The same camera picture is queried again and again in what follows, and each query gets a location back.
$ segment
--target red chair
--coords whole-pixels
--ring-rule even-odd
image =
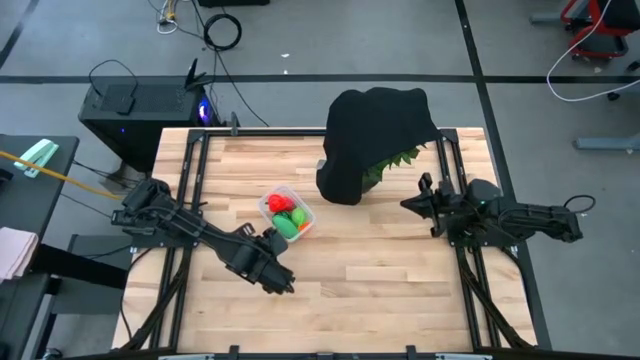
[[[578,1],[570,0],[560,15],[561,20],[567,24],[566,29],[573,31],[575,35],[569,42],[569,47],[574,46],[594,29],[609,0],[582,0],[588,1],[586,10],[584,4],[578,4],[583,7],[578,11],[579,15],[568,17],[567,14],[574,9]],[[640,30],[640,11],[635,0],[611,0],[595,32],[573,49],[573,58],[586,56],[611,59],[623,56],[629,50],[624,38],[636,30]]]

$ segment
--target green plant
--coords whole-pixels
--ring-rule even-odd
[[[364,172],[364,174],[362,174],[362,182],[376,183],[382,181],[382,173],[387,166],[389,167],[389,169],[391,169],[393,165],[400,166],[400,163],[403,161],[411,165],[411,159],[417,158],[419,153],[420,149],[416,147],[380,161],[379,163],[371,166],[369,169],[367,169],[367,171]]]

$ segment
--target green vegetable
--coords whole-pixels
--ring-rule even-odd
[[[301,208],[295,208],[291,212],[291,221],[293,221],[296,226],[300,226],[307,221],[307,214],[305,214]]]
[[[273,222],[276,230],[287,239],[292,239],[298,235],[298,227],[282,215],[274,215],[273,218],[271,218],[271,222]]]

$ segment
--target black cloth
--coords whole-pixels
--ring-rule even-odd
[[[329,108],[316,185],[326,200],[355,205],[369,167],[439,136],[423,90],[347,90]]]

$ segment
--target black desk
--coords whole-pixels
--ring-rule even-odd
[[[0,135],[0,150],[20,156],[42,138]],[[67,174],[78,148],[78,138],[46,138],[60,146],[46,167]],[[28,178],[12,161],[4,158],[0,158],[0,167],[14,174],[13,180],[0,190],[0,226],[31,231],[42,240],[63,182],[44,174]],[[8,359],[22,356],[49,280],[47,274],[28,274],[0,285],[0,342],[10,347]]]

